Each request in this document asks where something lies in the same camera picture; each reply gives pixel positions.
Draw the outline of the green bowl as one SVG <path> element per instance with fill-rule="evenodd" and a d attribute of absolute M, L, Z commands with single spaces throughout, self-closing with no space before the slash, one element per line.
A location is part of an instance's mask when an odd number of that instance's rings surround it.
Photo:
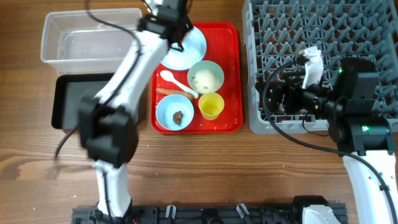
<path fill-rule="evenodd" d="M 195 90 L 192 87 L 191 84 L 191 80 L 192 80 L 192 76 L 195 72 L 197 72 L 198 70 L 202 70 L 202 69 L 208 69 L 208 70 L 212 70 L 216 73 L 216 76 L 220 79 L 221 81 L 221 86 L 219 87 L 219 89 L 222 87 L 223 82 L 224 82 L 224 72 L 223 69 L 215 62 L 209 61 L 209 60 L 202 60 L 200 62 L 197 62 L 196 64 L 194 64 L 188 71 L 188 83 L 191 86 L 191 88 L 193 90 Z"/>

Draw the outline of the cooked white rice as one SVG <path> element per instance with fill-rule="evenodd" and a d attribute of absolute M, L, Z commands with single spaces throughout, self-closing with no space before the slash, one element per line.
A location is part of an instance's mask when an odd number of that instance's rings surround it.
<path fill-rule="evenodd" d="M 198 93 L 206 94 L 216 92 L 221 86 L 221 81 L 214 71 L 202 69 L 193 74 L 191 84 Z"/>

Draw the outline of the orange carrot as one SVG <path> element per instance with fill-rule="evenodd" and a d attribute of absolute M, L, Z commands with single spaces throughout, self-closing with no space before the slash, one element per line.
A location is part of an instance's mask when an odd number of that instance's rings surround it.
<path fill-rule="evenodd" d="M 186 91 L 178 91 L 178 90 L 170 90 L 170 89 L 165 89 L 165 88 L 156 88 L 155 90 L 157 93 L 161 95 L 182 95 L 186 98 L 188 98 L 190 101 L 194 100 L 194 96 L 191 93 L 188 93 Z"/>

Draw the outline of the small light blue bowl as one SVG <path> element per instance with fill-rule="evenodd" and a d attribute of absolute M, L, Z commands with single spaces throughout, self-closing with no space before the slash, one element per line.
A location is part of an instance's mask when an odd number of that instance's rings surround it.
<path fill-rule="evenodd" d="M 176 124 L 174 121 L 174 114 L 176 113 L 182 115 L 179 119 L 179 124 Z M 157 122 L 169 131 L 185 129 L 193 121 L 194 115 L 192 102 L 182 95 L 168 95 L 163 97 L 155 110 Z"/>

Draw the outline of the yellow cup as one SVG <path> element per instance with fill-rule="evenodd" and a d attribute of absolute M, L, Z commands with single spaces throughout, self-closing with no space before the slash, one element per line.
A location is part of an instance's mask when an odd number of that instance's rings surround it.
<path fill-rule="evenodd" d="M 217 93 L 206 93 L 198 101 L 201 115 L 206 120 L 215 120 L 224 109 L 224 99 Z"/>

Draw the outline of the brown food scrap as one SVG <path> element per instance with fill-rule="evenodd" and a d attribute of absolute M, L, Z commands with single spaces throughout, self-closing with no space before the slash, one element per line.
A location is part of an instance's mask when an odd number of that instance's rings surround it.
<path fill-rule="evenodd" d="M 177 125 L 182 123 L 183 113 L 181 111 L 175 112 L 173 114 L 173 122 Z"/>

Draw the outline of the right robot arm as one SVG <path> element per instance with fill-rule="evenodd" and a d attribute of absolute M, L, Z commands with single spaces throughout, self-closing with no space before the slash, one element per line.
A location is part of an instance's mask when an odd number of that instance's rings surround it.
<path fill-rule="evenodd" d="M 273 121 L 271 126 L 296 144 L 343 158 L 360 223 L 397 223 L 396 146 L 387 119 L 373 113 L 373 92 L 379 79 L 375 65 L 363 58 L 341 59 L 332 90 L 316 83 L 304 88 L 275 83 L 274 77 L 282 70 L 274 71 L 264 85 L 266 117 L 278 103 L 284 104 L 287 113 L 305 109 L 328 121 L 328 135 L 337 148 L 300 141 Z"/>

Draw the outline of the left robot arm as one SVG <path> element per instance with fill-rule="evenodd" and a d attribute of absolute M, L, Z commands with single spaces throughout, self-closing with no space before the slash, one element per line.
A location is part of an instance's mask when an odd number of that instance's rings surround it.
<path fill-rule="evenodd" d="M 95 218 L 103 223 L 132 223 L 132 198 L 127 187 L 127 164 L 139 141 L 133 116 L 154 70 L 176 43 L 193 29 L 187 2 L 145 1 L 150 13 L 133 30 L 116 28 L 132 43 L 112 78 L 97 94 L 80 101 L 80 143 L 96 169 L 99 202 Z"/>

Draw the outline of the grey dishwasher rack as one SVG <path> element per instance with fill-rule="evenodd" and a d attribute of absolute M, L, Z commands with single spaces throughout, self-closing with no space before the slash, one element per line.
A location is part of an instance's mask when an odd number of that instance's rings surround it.
<path fill-rule="evenodd" d="M 327 121 L 305 110 L 288 115 L 279 107 L 268 118 L 256 90 L 274 70 L 293 61 L 299 50 L 312 46 L 323 55 L 324 87 L 335 82 L 341 58 L 372 61 L 379 72 L 373 111 L 397 129 L 397 11 L 392 1 L 246 0 L 242 21 L 252 132 L 272 134 L 271 120 L 289 134 L 328 128 Z"/>

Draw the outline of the black waste tray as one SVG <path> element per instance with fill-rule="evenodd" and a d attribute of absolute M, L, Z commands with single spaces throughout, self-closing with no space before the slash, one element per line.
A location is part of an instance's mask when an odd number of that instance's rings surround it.
<path fill-rule="evenodd" d="M 70 130 L 78 122 L 78 104 L 84 96 L 94 97 L 110 81 L 112 73 L 60 75 L 55 85 L 51 125 Z"/>

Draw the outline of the large light blue plate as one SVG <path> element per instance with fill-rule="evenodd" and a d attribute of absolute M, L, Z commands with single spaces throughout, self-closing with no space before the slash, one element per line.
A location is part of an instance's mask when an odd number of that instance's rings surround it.
<path fill-rule="evenodd" d="M 183 52 L 170 49 L 161 64 L 171 70 L 188 70 L 201 61 L 207 49 L 205 36 L 200 29 L 194 27 L 183 39 Z"/>

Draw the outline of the white plastic spoon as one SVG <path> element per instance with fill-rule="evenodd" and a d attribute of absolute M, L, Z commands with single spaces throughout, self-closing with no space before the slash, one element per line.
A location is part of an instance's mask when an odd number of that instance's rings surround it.
<path fill-rule="evenodd" d="M 196 91 L 192 90 L 191 88 L 189 88 L 189 87 L 185 86 L 184 84 L 180 83 L 179 81 L 177 81 L 172 72 L 170 72 L 168 70 L 163 70 L 160 72 L 160 76 L 165 81 L 172 82 L 172 83 L 176 84 L 179 88 L 181 88 L 183 91 L 193 95 L 194 99 L 197 99 L 199 97 L 199 94 Z"/>

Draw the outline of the red serving tray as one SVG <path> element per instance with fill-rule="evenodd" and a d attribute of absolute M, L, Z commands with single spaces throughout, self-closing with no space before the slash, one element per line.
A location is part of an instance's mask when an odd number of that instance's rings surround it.
<path fill-rule="evenodd" d="M 215 120 L 208 121 L 200 113 L 198 100 L 194 100 L 194 117 L 186 128 L 180 131 L 163 128 L 157 121 L 155 111 L 164 95 L 158 94 L 156 89 L 176 90 L 178 87 L 160 77 L 160 72 L 166 67 L 159 65 L 151 80 L 150 123 L 161 134 L 232 133 L 243 123 L 238 32 L 235 26 L 228 22 L 195 22 L 193 25 L 206 39 L 207 50 L 204 59 L 217 63 L 224 72 L 224 82 L 217 93 L 223 97 L 225 108 Z"/>

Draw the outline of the clear plastic bin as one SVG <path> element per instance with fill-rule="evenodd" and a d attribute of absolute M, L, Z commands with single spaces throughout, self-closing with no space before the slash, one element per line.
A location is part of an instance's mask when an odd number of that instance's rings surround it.
<path fill-rule="evenodd" d="M 128 33 L 96 22 L 84 10 L 50 12 L 40 58 L 60 75 L 112 73 L 132 43 Z"/>

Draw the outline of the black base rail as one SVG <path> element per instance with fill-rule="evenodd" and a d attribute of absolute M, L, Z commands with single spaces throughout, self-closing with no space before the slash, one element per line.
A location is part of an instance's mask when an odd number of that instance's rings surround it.
<path fill-rule="evenodd" d="M 340 223 L 348 223 L 346 205 L 330 204 L 334 216 Z M 166 207 L 132 206 L 126 218 L 113 218 L 112 223 L 301 223 L 299 211 L 292 205 L 246 206 L 249 215 L 241 218 L 234 207 L 177 207 L 175 218 L 167 215 Z M 109 223 L 109 219 L 96 207 L 76 208 L 72 211 L 72 224 Z"/>

